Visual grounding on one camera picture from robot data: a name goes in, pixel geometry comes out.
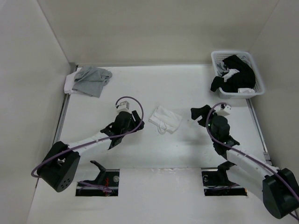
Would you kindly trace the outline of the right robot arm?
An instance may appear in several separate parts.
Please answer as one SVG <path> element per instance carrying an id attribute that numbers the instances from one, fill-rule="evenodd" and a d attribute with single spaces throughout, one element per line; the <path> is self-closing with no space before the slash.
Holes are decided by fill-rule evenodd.
<path id="1" fill-rule="evenodd" d="M 192 120 L 207 130 L 214 150 L 226 160 L 217 167 L 218 182 L 231 182 L 249 190 L 277 219 L 292 215 L 299 208 L 299 185 L 293 172 L 269 165 L 241 149 L 230 135 L 226 118 L 230 112 L 231 105 L 224 102 L 191 108 Z"/>

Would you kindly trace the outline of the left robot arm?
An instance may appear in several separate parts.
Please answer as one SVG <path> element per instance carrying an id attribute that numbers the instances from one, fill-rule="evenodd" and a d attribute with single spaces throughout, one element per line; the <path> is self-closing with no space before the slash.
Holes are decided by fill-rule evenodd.
<path id="1" fill-rule="evenodd" d="M 66 190 L 73 182 L 82 154 L 100 147 L 108 151 L 121 144 L 124 136 L 144 128 L 144 112 L 119 112 L 114 122 L 108 124 L 96 135 L 73 143 L 58 141 L 53 144 L 43 161 L 32 171 L 56 192 Z"/>

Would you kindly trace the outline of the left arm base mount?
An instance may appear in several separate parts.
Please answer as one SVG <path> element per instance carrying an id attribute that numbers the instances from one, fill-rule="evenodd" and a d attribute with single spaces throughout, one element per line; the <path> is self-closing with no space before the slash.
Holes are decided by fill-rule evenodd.
<path id="1" fill-rule="evenodd" d="M 118 196 L 120 183 L 119 169 L 106 169 L 97 161 L 90 161 L 75 174 L 77 183 L 75 196 Z"/>

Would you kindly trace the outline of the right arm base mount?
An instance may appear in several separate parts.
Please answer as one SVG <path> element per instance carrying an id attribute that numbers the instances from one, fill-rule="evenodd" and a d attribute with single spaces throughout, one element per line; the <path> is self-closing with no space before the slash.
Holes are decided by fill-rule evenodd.
<path id="1" fill-rule="evenodd" d="M 228 179 L 226 172 L 233 166 L 233 163 L 227 161 L 219 165 L 217 169 L 201 171 L 205 196 L 247 196 L 245 188 Z"/>

